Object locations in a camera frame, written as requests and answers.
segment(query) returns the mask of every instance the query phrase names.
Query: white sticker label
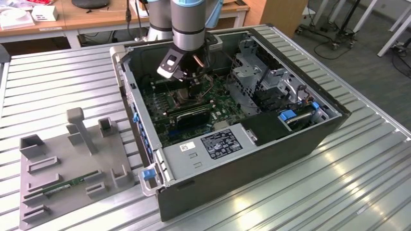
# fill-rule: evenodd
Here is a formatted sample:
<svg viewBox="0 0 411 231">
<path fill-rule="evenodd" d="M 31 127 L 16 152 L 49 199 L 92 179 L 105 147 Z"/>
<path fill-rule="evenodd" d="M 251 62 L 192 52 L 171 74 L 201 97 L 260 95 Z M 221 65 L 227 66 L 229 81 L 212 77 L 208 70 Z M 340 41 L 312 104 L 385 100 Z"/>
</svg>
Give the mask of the white sticker label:
<svg viewBox="0 0 411 231">
<path fill-rule="evenodd" d="M 181 152 L 184 152 L 184 151 L 187 151 L 189 149 L 193 149 L 193 148 L 195 148 L 193 142 L 184 143 L 183 145 L 180 145 Z"/>
<path fill-rule="evenodd" d="M 48 27 L 48 28 L 40 28 L 40 31 L 48 31 L 48 30 L 63 30 L 63 27 Z"/>
</svg>

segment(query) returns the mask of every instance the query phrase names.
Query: gray fixture plate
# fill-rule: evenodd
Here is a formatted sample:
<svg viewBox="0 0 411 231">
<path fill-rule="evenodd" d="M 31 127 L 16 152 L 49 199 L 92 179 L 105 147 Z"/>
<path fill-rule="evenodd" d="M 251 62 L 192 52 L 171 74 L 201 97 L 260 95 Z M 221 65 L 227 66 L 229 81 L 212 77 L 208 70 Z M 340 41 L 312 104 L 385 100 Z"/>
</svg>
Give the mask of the gray fixture plate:
<svg viewBox="0 0 411 231">
<path fill-rule="evenodd" d="M 65 213 L 84 207 L 89 203 L 107 198 L 128 189 L 135 184 L 119 132 L 115 132 L 113 135 L 103 138 L 99 126 L 89 127 L 87 131 L 99 150 L 93 155 L 89 154 L 84 142 L 76 146 L 71 145 L 68 134 L 44 140 L 44 144 L 40 145 L 40 149 L 45 153 L 44 155 L 31 158 L 29 160 L 21 155 L 20 229 L 23 230 L 43 224 Z M 32 174 L 27 172 L 28 164 L 55 156 L 57 157 L 60 164 L 41 169 Z M 116 188 L 112 180 L 111 169 L 113 169 L 116 176 L 119 176 L 123 174 L 123 166 L 128 173 L 128 182 Z M 27 206 L 23 203 L 24 196 L 31 194 L 27 190 L 28 183 L 31 183 L 32 187 L 41 185 L 47 181 L 51 181 L 56 174 L 60 174 L 63 178 L 61 182 L 65 182 L 99 170 L 103 172 L 103 177 L 96 178 L 91 183 L 84 181 L 76 186 L 56 192 L 48 196 L 48 199 L 40 200 L 31 206 Z M 91 199 L 87 195 L 85 188 L 101 182 L 105 184 L 107 192 L 96 194 Z M 48 216 L 39 216 L 40 218 L 33 220 L 31 223 L 24 222 L 24 213 L 32 211 L 32 209 L 40 205 L 48 207 Z"/>
</svg>

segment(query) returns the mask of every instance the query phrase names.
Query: white box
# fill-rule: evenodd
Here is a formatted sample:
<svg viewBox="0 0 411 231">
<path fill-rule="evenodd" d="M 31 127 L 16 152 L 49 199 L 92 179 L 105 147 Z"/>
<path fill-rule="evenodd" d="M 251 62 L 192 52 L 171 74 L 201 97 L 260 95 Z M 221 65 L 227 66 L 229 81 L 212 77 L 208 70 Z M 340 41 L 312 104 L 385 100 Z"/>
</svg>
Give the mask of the white box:
<svg viewBox="0 0 411 231">
<path fill-rule="evenodd" d="M 31 13 L 27 12 L 25 16 L 19 19 L 10 19 L 8 17 L 0 17 L 0 27 L 1 30 L 16 29 L 20 27 L 33 26 L 35 22 Z"/>
<path fill-rule="evenodd" d="M 56 6 L 35 6 L 32 11 L 32 17 L 36 22 L 49 22 L 57 20 Z"/>
</svg>

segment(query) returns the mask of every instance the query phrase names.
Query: barcode label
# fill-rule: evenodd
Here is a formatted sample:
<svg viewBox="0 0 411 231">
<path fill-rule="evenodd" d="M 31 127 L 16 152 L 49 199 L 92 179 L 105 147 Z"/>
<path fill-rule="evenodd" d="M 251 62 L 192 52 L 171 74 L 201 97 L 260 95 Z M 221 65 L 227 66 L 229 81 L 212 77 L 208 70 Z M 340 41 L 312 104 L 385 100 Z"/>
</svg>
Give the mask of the barcode label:
<svg viewBox="0 0 411 231">
<path fill-rule="evenodd" d="M 63 30 L 63 27 L 48 27 L 48 28 L 40 28 L 40 31 L 48 31 L 48 30 Z"/>
</svg>

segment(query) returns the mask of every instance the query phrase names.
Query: desk leg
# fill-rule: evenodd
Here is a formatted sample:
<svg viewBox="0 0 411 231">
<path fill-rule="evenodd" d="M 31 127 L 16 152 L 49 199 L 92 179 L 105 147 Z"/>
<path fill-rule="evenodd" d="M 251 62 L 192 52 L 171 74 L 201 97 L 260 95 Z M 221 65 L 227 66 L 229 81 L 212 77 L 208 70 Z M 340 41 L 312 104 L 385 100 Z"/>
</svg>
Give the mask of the desk leg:
<svg viewBox="0 0 411 231">
<path fill-rule="evenodd" d="M 397 31 L 395 32 L 395 34 L 392 35 L 391 39 L 388 40 L 388 42 L 385 43 L 383 49 L 380 49 L 377 55 L 379 57 L 381 57 L 384 55 L 384 53 L 387 52 L 387 50 L 389 49 L 389 47 L 392 46 L 395 40 L 397 39 L 397 37 L 401 35 L 401 33 L 404 32 L 404 30 L 407 29 L 408 25 L 411 23 L 411 15 L 408 16 L 407 20 L 404 21 L 403 25 L 400 26 L 400 28 L 397 29 Z"/>
<path fill-rule="evenodd" d="M 72 49 L 81 48 L 81 44 L 79 41 L 79 31 L 77 30 L 67 30 L 64 31 L 69 46 Z"/>
<path fill-rule="evenodd" d="M 316 26 L 316 23 L 317 23 L 319 20 L 320 20 L 320 17 L 321 17 L 321 15 L 323 15 L 323 12 L 324 12 L 324 9 L 325 9 L 327 4 L 328 4 L 328 0 L 323 0 L 321 5 L 320 5 L 320 8 L 319 8 L 319 11 L 316 12 L 315 17 L 313 17 L 313 20 L 312 20 L 312 23 L 313 23 L 315 26 Z"/>
<path fill-rule="evenodd" d="M 233 22 L 233 28 L 239 28 L 244 26 L 245 13 L 247 11 L 237 11 L 236 20 Z"/>
<path fill-rule="evenodd" d="M 400 24 L 400 22 L 403 21 L 404 17 L 407 16 L 407 14 L 409 13 L 411 11 L 411 4 L 409 6 L 407 7 L 407 9 L 404 10 L 403 14 L 400 15 L 400 17 L 397 18 L 397 21 L 393 23 L 392 27 L 389 28 L 389 31 L 393 32 L 397 25 Z"/>
<path fill-rule="evenodd" d="M 335 21 L 335 19 L 336 19 L 336 16 L 339 15 L 339 13 L 340 13 L 340 11 L 341 11 L 341 8 L 343 8 L 343 6 L 344 6 L 344 3 L 345 3 L 345 0 L 340 0 L 339 1 L 339 4 L 336 5 L 336 8 L 335 8 L 335 10 L 333 10 L 333 12 L 332 12 L 332 15 L 331 15 L 331 17 L 329 17 L 329 23 L 333 23 L 333 21 Z"/>
<path fill-rule="evenodd" d="M 353 28 L 353 30 L 352 30 L 353 33 L 357 33 L 357 31 L 360 30 L 360 27 L 361 27 L 361 25 L 364 24 L 364 22 L 365 22 L 365 20 L 367 20 L 367 18 L 368 18 L 368 16 L 369 16 L 369 14 L 371 14 L 371 11 L 372 11 L 372 8 L 373 8 L 376 2 L 377 2 L 377 0 L 372 0 L 372 2 L 369 3 L 369 6 L 368 6 L 368 8 L 367 8 L 364 14 L 361 15 L 360 20 L 359 20 L 359 23 L 356 24 L 356 26 L 355 26 L 355 28 Z"/>
</svg>

